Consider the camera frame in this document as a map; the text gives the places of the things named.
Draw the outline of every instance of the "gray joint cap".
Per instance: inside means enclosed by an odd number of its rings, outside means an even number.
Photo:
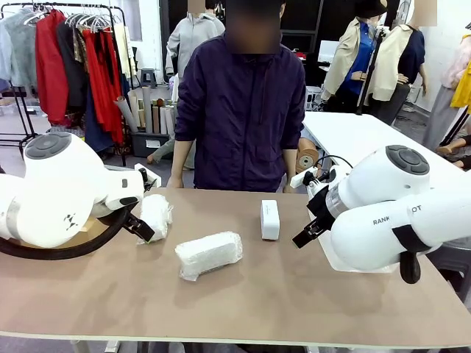
[[[404,146],[386,147],[386,156],[399,169],[413,175],[427,175],[430,165],[417,151]]]
[[[31,160],[45,160],[62,152],[71,142],[67,132],[50,132],[28,143],[25,155]]]

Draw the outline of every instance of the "pink garment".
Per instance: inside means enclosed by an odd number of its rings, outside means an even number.
[[[455,90],[471,61],[471,36],[465,37],[451,67],[444,73],[442,84]]]

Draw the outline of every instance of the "black cable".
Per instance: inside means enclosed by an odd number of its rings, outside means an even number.
[[[77,246],[66,249],[35,249],[28,246],[15,244],[0,237],[0,252],[4,254],[31,260],[68,260],[85,256],[94,252],[113,239],[121,228],[127,223],[131,214],[129,208],[115,211],[115,222],[109,226],[100,236]]]
[[[340,160],[343,160],[344,162],[346,162],[346,164],[348,164],[349,167],[351,167],[351,169],[353,169],[353,165],[351,165],[348,160],[346,160],[346,159],[343,158],[343,157],[336,156],[336,155],[334,155],[334,154],[328,154],[327,156],[324,156],[324,157],[322,157],[322,158],[319,158],[319,159],[317,160],[317,162],[314,163],[314,165],[317,165],[317,164],[319,164],[319,162],[320,162],[321,160],[323,161],[323,160],[325,160],[326,158],[330,158],[330,157],[339,158]]]

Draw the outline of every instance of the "red garment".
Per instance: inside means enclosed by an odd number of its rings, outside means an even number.
[[[52,10],[36,24],[36,71],[41,109],[51,124],[67,124],[68,83],[64,62],[57,44],[56,27],[65,21],[64,15]]]
[[[121,111],[114,102],[121,96],[118,62],[109,32],[83,31],[96,117],[115,143],[123,143]]]

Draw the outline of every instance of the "white cloth bundle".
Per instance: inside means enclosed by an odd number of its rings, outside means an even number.
[[[196,281],[200,274],[237,263],[243,256],[241,236],[223,232],[181,243],[175,248],[182,268],[180,277]]]
[[[144,197],[141,207],[141,220],[154,230],[155,234],[150,243],[167,238],[169,224],[172,223],[171,211],[173,207],[167,202],[165,196],[150,195]]]

